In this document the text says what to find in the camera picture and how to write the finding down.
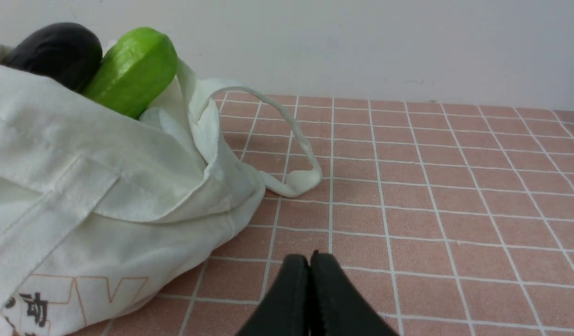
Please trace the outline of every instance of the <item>white grout line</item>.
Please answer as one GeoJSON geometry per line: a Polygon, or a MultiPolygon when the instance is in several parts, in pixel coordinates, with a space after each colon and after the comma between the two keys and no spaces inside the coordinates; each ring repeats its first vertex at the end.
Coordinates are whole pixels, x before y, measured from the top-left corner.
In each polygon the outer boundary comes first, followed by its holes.
{"type": "MultiPolygon", "coordinates": [[[[199,270],[198,280],[195,283],[195,288],[193,289],[193,298],[198,297],[199,287],[202,285],[202,279],[204,278],[204,272],[206,271],[206,268],[208,266],[208,260],[209,258],[204,261],[202,269],[199,270]]],[[[185,317],[181,322],[181,328],[179,328],[178,336],[183,336],[185,334],[185,329],[187,328],[187,322],[189,321],[189,316],[191,316],[191,312],[193,311],[193,306],[195,306],[195,301],[196,300],[190,300],[189,305],[187,306],[187,311],[185,312],[185,317]]]]}
{"type": "MultiPolygon", "coordinates": [[[[524,123],[524,126],[525,126],[526,128],[528,128],[528,131],[529,131],[530,134],[532,134],[532,136],[534,137],[534,134],[532,133],[532,131],[531,131],[530,128],[528,127],[528,124],[526,123],[526,121],[521,118],[521,115],[517,112],[517,110],[516,110],[515,108],[514,108],[513,110],[515,111],[515,113],[517,113],[517,114],[519,115],[520,119],[521,119],[522,122],[524,123]]],[[[538,145],[539,145],[540,147],[542,147],[542,145],[540,144],[540,142],[539,142],[538,140],[536,140],[536,142],[538,143],[538,145]]],[[[554,168],[556,168],[556,170],[557,170],[558,172],[560,172],[560,174],[567,180],[567,182],[569,183],[569,185],[571,186],[571,188],[572,188],[573,191],[574,191],[574,186],[573,186],[573,184],[571,183],[571,181],[570,181],[570,180],[565,176],[565,174],[563,174],[563,172],[559,169],[559,167],[556,165],[556,162],[554,162],[546,152],[545,152],[545,154],[546,154],[546,157],[549,159],[549,161],[552,162],[552,164],[554,165],[554,168]]],[[[521,183],[522,183],[522,184],[524,185],[524,187],[525,187],[523,178],[520,176],[519,173],[517,173],[517,176],[519,177],[519,180],[521,181],[521,183]]],[[[541,208],[539,207],[538,202],[536,202],[536,200],[535,200],[534,196],[532,195],[532,193],[529,193],[529,192],[528,192],[528,196],[529,196],[530,199],[532,200],[532,203],[534,204],[536,210],[538,210],[538,213],[541,215],[542,218],[544,218],[544,222],[545,222],[546,227],[547,227],[548,230],[550,231],[550,234],[552,234],[552,236],[553,236],[554,240],[556,241],[556,243],[559,245],[560,249],[562,250],[563,255],[564,255],[565,258],[567,259],[567,262],[569,262],[569,265],[571,266],[571,269],[572,269],[573,272],[574,272],[574,263],[573,263],[573,260],[571,260],[571,258],[569,257],[569,253],[567,253],[567,251],[565,251],[565,248],[563,247],[562,242],[561,242],[560,239],[556,236],[556,233],[554,232],[554,230],[552,229],[552,227],[550,227],[550,224],[548,223],[548,220],[545,219],[545,215],[544,215],[543,211],[541,210],[541,208]]]]}
{"type": "MultiPolygon", "coordinates": [[[[409,115],[409,113],[407,113],[407,120],[410,126],[412,126],[411,124],[411,117],[409,115]]],[[[443,227],[442,225],[442,221],[440,219],[440,213],[438,213],[438,208],[436,206],[436,200],[434,200],[434,194],[432,193],[432,187],[429,184],[428,181],[428,173],[426,172],[426,167],[423,165],[423,160],[422,160],[422,154],[420,153],[419,150],[419,145],[417,144],[417,140],[415,138],[415,132],[413,131],[413,127],[410,127],[411,130],[411,135],[413,137],[413,142],[415,142],[415,149],[418,152],[418,159],[419,159],[419,163],[421,164],[421,168],[422,168],[422,172],[424,173],[424,179],[426,180],[426,183],[428,183],[428,194],[430,194],[430,202],[432,202],[432,208],[434,208],[434,211],[436,213],[436,221],[438,221],[438,225],[440,227],[440,233],[442,234],[443,238],[446,239],[446,232],[445,232],[445,227],[443,227]]],[[[457,283],[457,289],[459,291],[459,295],[461,297],[461,302],[463,304],[463,308],[465,310],[466,313],[466,317],[468,319],[468,324],[470,326],[470,332],[472,334],[472,336],[475,336],[475,330],[472,324],[472,317],[470,315],[470,310],[468,307],[468,302],[466,301],[466,296],[463,293],[463,288],[461,287],[461,281],[459,279],[459,274],[457,273],[457,267],[455,266],[455,260],[453,259],[453,253],[451,252],[451,247],[449,246],[448,242],[445,242],[445,247],[446,247],[446,252],[449,256],[449,261],[451,262],[451,269],[453,270],[453,276],[455,277],[455,282],[457,283]]]]}
{"type": "MultiPolygon", "coordinates": [[[[445,115],[445,121],[447,124],[449,124],[449,126],[451,126],[451,123],[449,121],[449,117],[447,115],[445,115]]],[[[507,259],[509,260],[509,264],[511,265],[511,268],[513,269],[513,272],[515,273],[515,277],[517,278],[517,282],[519,283],[519,286],[521,287],[521,291],[524,293],[526,300],[528,300],[528,306],[530,306],[530,310],[532,311],[532,314],[534,315],[534,319],[536,320],[536,324],[540,327],[540,333],[542,334],[542,336],[546,336],[546,332],[542,328],[543,327],[542,321],[540,320],[538,312],[536,311],[536,308],[534,306],[534,302],[532,302],[532,299],[530,298],[530,294],[528,294],[528,290],[525,288],[523,280],[521,279],[521,276],[519,275],[519,272],[517,270],[517,266],[515,266],[515,262],[513,261],[513,258],[511,257],[511,253],[509,252],[509,249],[505,245],[503,235],[501,234],[500,230],[498,229],[498,225],[496,224],[496,221],[494,220],[492,212],[490,212],[490,207],[488,206],[488,202],[486,202],[486,198],[484,197],[482,190],[478,186],[477,179],[475,178],[473,170],[469,167],[468,160],[466,158],[466,155],[463,153],[463,151],[460,147],[459,140],[457,140],[457,135],[455,134],[455,132],[453,132],[453,139],[455,140],[455,143],[457,143],[457,145],[459,146],[459,152],[461,154],[461,157],[463,158],[463,161],[465,162],[466,166],[468,167],[468,171],[470,173],[470,176],[472,177],[472,181],[473,181],[475,187],[477,188],[477,193],[480,196],[480,200],[482,201],[484,208],[486,209],[488,217],[490,217],[490,222],[492,223],[492,226],[494,227],[494,231],[496,232],[498,239],[500,240],[501,244],[503,245],[503,251],[505,251],[505,255],[507,255],[507,259]]]]}
{"type": "MultiPolygon", "coordinates": [[[[297,116],[298,103],[299,103],[299,96],[295,100],[295,112],[293,115],[294,117],[297,116]]],[[[281,179],[282,183],[284,183],[285,179],[287,178],[287,170],[289,168],[289,156],[291,154],[291,145],[293,143],[294,137],[295,135],[293,134],[292,130],[291,136],[289,136],[289,144],[287,145],[287,157],[285,158],[285,166],[283,168],[283,177],[281,179]]],[[[279,198],[278,202],[276,203],[276,213],[274,214],[274,223],[272,224],[272,234],[270,236],[270,245],[268,247],[268,257],[266,258],[266,268],[264,270],[264,279],[262,281],[260,300],[266,295],[266,289],[268,288],[268,278],[270,277],[270,261],[272,260],[272,253],[274,251],[274,240],[276,239],[276,228],[278,227],[278,216],[280,215],[282,199],[283,199],[282,197],[279,198]]]]}
{"type": "Polygon", "coordinates": [[[334,206],[334,98],[332,99],[332,107],[330,108],[330,182],[329,182],[329,206],[328,206],[328,253],[332,253],[332,209],[334,206]]]}
{"type": "MultiPolygon", "coordinates": [[[[384,194],[383,194],[383,184],[380,175],[380,165],[378,164],[378,150],[376,150],[376,137],[374,136],[374,122],[372,121],[372,103],[368,100],[368,114],[370,117],[370,132],[372,134],[372,147],[374,149],[374,159],[376,163],[376,178],[378,179],[378,193],[380,194],[380,205],[381,210],[383,212],[383,225],[384,225],[384,234],[385,240],[387,243],[387,251],[389,253],[389,268],[391,271],[394,271],[394,260],[393,260],[393,249],[391,247],[391,240],[389,235],[389,224],[387,223],[387,209],[384,206],[384,194]]],[[[395,310],[397,315],[401,315],[401,305],[400,299],[398,295],[398,287],[397,287],[397,277],[391,276],[391,281],[393,283],[393,296],[395,299],[395,310]]],[[[399,317],[398,319],[398,330],[400,336],[404,336],[404,327],[403,327],[403,320],[399,317]]]]}

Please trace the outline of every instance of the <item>white wall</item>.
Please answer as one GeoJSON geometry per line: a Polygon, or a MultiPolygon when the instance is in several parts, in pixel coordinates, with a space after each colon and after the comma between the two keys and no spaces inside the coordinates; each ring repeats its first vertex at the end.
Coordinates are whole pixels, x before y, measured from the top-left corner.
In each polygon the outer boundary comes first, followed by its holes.
{"type": "Polygon", "coordinates": [[[574,0],[0,0],[0,42],[54,21],[267,93],[574,109],[574,0]]]}

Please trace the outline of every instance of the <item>black eggplant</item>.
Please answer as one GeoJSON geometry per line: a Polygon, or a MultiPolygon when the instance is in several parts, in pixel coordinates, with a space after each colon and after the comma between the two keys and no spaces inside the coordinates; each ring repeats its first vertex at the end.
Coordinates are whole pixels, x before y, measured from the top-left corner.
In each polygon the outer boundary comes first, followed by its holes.
{"type": "Polygon", "coordinates": [[[77,23],[54,23],[28,36],[2,60],[9,68],[50,77],[80,92],[98,71],[102,45],[77,23]]]}

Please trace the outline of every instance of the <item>green cucumber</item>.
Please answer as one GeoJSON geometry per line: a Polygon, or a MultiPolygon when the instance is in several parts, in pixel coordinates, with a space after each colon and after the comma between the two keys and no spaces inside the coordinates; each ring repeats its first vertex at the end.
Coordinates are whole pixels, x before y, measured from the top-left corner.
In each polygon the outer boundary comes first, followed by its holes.
{"type": "Polygon", "coordinates": [[[83,95],[137,119],[173,81],[177,63],[168,36],[148,27],[135,28],[106,53],[83,95]]]}

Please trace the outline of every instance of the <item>chinese character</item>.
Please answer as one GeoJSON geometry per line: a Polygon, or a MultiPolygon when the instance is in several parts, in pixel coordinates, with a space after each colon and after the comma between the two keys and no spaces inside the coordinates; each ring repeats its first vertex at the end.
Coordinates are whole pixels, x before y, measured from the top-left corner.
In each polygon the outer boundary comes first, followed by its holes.
{"type": "Polygon", "coordinates": [[[34,297],[31,294],[19,294],[27,304],[27,315],[33,316],[34,321],[40,327],[46,325],[46,317],[48,313],[48,301],[40,300],[40,293],[35,293],[34,297]]]}

